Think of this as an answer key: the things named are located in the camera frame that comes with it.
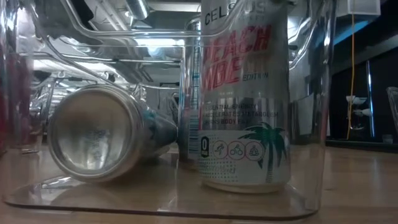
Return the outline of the blue silver slim can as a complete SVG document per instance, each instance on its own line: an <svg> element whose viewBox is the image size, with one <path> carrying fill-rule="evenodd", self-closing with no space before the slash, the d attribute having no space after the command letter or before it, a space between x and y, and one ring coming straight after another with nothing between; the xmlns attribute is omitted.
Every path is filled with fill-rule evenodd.
<svg viewBox="0 0 398 224"><path fill-rule="evenodd" d="M185 39L182 74L180 77L178 112L178 149L183 168L195 170L198 155L198 98L201 72L201 22L195 17L185 29L196 32Z"/></svg>

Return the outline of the white slim can black top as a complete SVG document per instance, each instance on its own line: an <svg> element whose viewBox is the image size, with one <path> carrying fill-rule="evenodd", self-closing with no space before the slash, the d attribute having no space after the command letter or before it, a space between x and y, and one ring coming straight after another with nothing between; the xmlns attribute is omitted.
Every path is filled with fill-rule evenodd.
<svg viewBox="0 0 398 224"><path fill-rule="evenodd" d="M287 0L201 0L198 170L206 185L270 193L290 180Z"/></svg>

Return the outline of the clear plastic bin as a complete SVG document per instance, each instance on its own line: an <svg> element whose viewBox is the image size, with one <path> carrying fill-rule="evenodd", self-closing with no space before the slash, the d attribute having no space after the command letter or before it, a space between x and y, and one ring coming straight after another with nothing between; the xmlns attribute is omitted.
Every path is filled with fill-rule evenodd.
<svg viewBox="0 0 398 224"><path fill-rule="evenodd" d="M386 91L391 107L392 117L394 119L394 126L398 135L398 87L390 86Z"/></svg>
<svg viewBox="0 0 398 224"><path fill-rule="evenodd" d="M290 180L270 193L239 193L206 185L182 167L178 149L180 77L187 22L201 21L182 6L154 7L117 0L127 8L109 26L108 0L0 0L0 55L30 60L29 143L2 147L0 201L27 208L146 215L295 220L320 209L328 129L330 62L336 0L287 0ZM100 24L87 29L84 21ZM203 34L201 59L203 60ZM167 152L138 163L110 182L82 182L64 173L49 151L47 130L59 103L89 85L129 91L177 126ZM198 130L200 127L198 98Z"/></svg>

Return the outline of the white board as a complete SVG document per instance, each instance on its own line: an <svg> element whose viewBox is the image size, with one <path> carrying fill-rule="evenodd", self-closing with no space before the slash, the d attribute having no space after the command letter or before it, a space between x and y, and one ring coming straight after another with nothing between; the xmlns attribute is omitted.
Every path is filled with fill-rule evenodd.
<svg viewBox="0 0 398 224"><path fill-rule="evenodd" d="M381 0L338 0L336 16L348 14L380 16Z"/></svg>

